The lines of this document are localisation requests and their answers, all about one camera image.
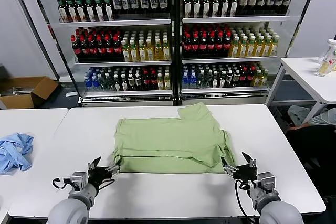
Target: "juice bottle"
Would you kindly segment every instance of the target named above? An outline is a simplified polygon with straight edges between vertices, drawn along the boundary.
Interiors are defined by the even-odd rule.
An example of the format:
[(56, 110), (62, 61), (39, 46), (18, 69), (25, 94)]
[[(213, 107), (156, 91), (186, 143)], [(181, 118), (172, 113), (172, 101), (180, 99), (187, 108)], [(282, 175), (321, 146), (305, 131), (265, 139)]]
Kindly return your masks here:
[(230, 47), (229, 50), (229, 58), (236, 58), (237, 57), (237, 52), (238, 52), (238, 42), (239, 42), (239, 37), (235, 36), (233, 43)]

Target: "black cable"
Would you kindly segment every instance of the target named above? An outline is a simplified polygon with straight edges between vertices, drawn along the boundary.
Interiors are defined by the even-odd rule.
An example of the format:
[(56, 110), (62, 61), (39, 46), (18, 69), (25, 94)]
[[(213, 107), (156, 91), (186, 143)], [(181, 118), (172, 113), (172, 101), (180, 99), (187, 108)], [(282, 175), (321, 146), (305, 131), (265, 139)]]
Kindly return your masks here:
[(241, 209), (242, 213), (244, 214), (244, 216), (246, 217), (246, 219), (247, 219), (249, 222), (251, 222), (252, 224), (256, 224), (250, 217), (247, 216), (247, 214), (246, 214), (245, 211), (243, 210), (243, 207), (241, 206), (240, 199), (239, 199), (239, 195), (238, 195), (238, 188), (237, 188), (238, 181), (239, 181), (241, 184), (242, 184), (243, 182), (242, 182), (240, 179), (237, 179), (236, 182), (235, 182), (236, 198), (237, 198), (237, 201), (238, 201), (239, 208)]

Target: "white shelf edge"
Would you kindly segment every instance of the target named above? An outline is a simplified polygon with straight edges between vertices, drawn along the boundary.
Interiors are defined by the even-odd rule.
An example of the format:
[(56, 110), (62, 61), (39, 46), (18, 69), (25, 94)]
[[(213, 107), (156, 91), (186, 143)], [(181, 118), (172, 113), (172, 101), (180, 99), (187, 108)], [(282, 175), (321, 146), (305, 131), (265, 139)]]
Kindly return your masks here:
[(162, 61), (128, 61), (128, 62), (102, 62), (102, 63), (75, 63), (74, 67), (126, 67), (126, 66), (157, 66), (170, 65), (171, 60)]
[(268, 56), (268, 57), (247, 57), (247, 58), (191, 59), (191, 60), (182, 60), (182, 63), (193, 64), (193, 63), (218, 63), (218, 62), (248, 62), (248, 61), (275, 60), (278, 58), (279, 57), (277, 56)]
[(182, 89), (181, 94), (214, 94), (214, 93), (237, 93), (237, 92), (264, 92), (267, 86), (262, 87), (234, 87), (234, 88), (208, 88), (208, 89)]
[(215, 18), (183, 18), (185, 24), (229, 23), (229, 22), (267, 22), (267, 21), (299, 21), (300, 16), (252, 16), (252, 17), (215, 17)]
[(145, 97), (172, 95), (173, 90), (143, 90), (143, 91), (120, 91), (120, 92), (85, 92), (86, 97)]
[(96, 22), (68, 22), (58, 23), (61, 27), (95, 27), (95, 26), (149, 26), (149, 25), (169, 25), (170, 18), (167, 19), (137, 19), (137, 20), (114, 20)]

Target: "white wall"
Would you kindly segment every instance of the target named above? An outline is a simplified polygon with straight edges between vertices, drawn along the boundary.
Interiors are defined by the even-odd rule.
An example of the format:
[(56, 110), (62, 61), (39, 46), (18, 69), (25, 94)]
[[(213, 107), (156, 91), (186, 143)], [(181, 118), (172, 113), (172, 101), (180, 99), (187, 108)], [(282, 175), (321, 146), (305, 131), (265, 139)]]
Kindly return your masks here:
[(0, 63), (12, 77), (56, 79), (18, 0), (0, 0)]
[(289, 57), (318, 57), (336, 35), (336, 0), (311, 0)]

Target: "blue cloth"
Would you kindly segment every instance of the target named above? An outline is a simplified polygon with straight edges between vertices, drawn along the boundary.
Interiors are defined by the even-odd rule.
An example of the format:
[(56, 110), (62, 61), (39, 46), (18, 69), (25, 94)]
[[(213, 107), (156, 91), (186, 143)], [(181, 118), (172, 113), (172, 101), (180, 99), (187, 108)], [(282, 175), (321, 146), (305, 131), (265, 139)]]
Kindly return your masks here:
[(0, 138), (0, 174), (6, 174), (12, 168), (28, 170), (32, 164), (24, 157), (33, 150), (34, 137), (15, 133)]

